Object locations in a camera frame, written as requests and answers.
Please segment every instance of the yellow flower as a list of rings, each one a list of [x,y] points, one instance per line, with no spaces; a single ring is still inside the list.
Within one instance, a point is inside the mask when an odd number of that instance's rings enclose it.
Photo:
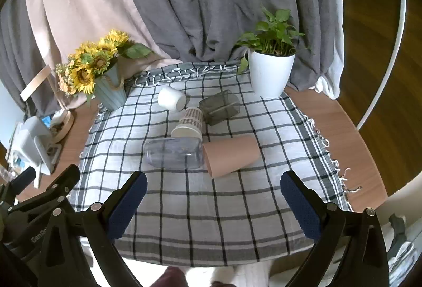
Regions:
[[[117,42],[117,46],[120,46],[129,40],[129,35],[126,32],[111,30],[108,35],[105,36],[105,38],[109,41]]]
[[[117,51],[116,42],[105,38],[100,38],[100,41],[97,43],[97,47],[100,50],[110,51],[112,55]]]
[[[102,50],[94,54],[93,57],[94,60],[90,64],[90,66],[94,70],[95,74],[101,75],[107,71],[108,66],[110,65],[110,60],[111,58],[113,58],[113,55],[110,51]]]
[[[84,53],[92,53],[93,51],[98,51],[96,43],[92,43],[87,41],[86,43],[82,43],[79,48],[76,50],[76,56],[81,56]]]
[[[85,94],[94,92],[94,74],[88,64],[78,65],[72,70],[70,76],[77,91]]]
[[[65,92],[67,95],[73,95],[76,93],[75,86],[67,84],[63,78],[60,76],[59,87],[62,92]]]

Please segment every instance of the pothos plant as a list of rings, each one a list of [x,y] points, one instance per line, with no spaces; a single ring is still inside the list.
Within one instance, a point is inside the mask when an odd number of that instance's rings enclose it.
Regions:
[[[293,40],[305,34],[287,23],[290,18],[290,9],[279,9],[275,15],[263,6],[261,9],[267,21],[258,22],[255,33],[245,32],[242,34],[236,45],[246,46],[259,53],[278,57],[294,55],[296,48],[293,45]],[[242,73],[248,65],[248,60],[243,57],[238,74]]]

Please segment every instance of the white device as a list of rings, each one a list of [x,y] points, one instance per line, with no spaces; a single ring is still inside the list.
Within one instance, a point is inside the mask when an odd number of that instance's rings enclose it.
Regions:
[[[51,175],[54,171],[61,150],[61,144],[53,143],[50,130],[38,117],[18,125],[11,140],[11,155],[35,169],[35,188],[39,187],[41,174]]]

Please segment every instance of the light blue vase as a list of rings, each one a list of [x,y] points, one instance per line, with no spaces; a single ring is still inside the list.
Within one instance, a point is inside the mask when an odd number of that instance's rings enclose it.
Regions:
[[[103,75],[95,79],[94,95],[109,111],[122,107],[127,99],[118,62]]]

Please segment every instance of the screw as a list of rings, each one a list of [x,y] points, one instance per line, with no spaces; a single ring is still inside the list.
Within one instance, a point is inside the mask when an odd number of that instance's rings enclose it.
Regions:
[[[54,211],[53,211],[53,215],[55,216],[55,217],[57,217],[58,215],[60,215],[62,213],[62,209],[61,208],[56,208]]]
[[[91,205],[91,210],[93,210],[93,211],[98,211],[98,210],[100,210],[100,209],[101,209],[101,206],[103,206],[101,203],[93,203],[93,204]]]
[[[327,203],[325,206],[329,211],[334,212],[335,210],[337,210],[337,205],[335,203]]]
[[[370,215],[371,217],[373,217],[376,214],[375,211],[374,211],[374,209],[373,208],[370,208],[370,207],[366,209],[366,213],[368,215]]]

